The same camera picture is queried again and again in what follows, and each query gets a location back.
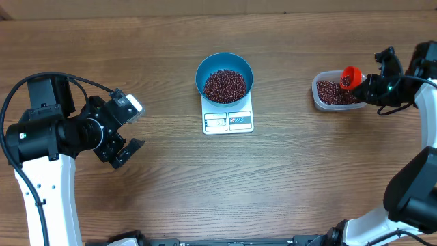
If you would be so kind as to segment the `red measuring scoop blue handle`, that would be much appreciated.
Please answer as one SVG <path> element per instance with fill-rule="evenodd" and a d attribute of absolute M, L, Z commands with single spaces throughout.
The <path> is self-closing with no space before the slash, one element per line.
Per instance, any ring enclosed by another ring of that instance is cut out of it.
<path fill-rule="evenodd" d="M 340 87 L 343 90 L 353 90 L 358 85 L 361 84 L 362 80 L 362 73 L 359 68 L 356 66 L 348 66 L 346 67 L 340 78 Z"/>

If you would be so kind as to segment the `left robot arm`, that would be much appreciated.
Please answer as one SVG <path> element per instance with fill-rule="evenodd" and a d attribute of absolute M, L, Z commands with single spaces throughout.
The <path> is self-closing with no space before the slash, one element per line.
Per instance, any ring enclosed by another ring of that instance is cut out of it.
<path fill-rule="evenodd" d="M 99 85 L 110 99 L 85 96 L 80 114 L 74 115 L 70 85 L 82 83 L 95 85 L 61 72 L 33 74 L 12 88 L 1 108 L 4 118 L 13 95 L 27 86 L 31 106 L 17 123 L 1 127 L 1 148 L 23 195 L 32 245 L 83 245 L 74 193 L 81 152 L 91 150 L 118 169 L 144 144 L 118 133 L 145 112 L 132 94 L 118 88 Z"/>

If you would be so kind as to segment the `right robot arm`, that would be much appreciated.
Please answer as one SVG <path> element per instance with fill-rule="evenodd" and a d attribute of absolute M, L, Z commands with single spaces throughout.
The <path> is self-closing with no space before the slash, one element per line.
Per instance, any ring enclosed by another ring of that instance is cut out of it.
<path fill-rule="evenodd" d="M 415 46 L 407 70 L 393 47 L 375 54 L 380 74 L 369 74 L 347 90 L 361 102 L 396 113 L 413 106 L 421 123 L 420 152 L 390 181 L 383 204 L 357 219 L 345 220 L 326 237 L 332 245 L 387 245 L 409 236 L 436 232 L 436 42 Z"/>

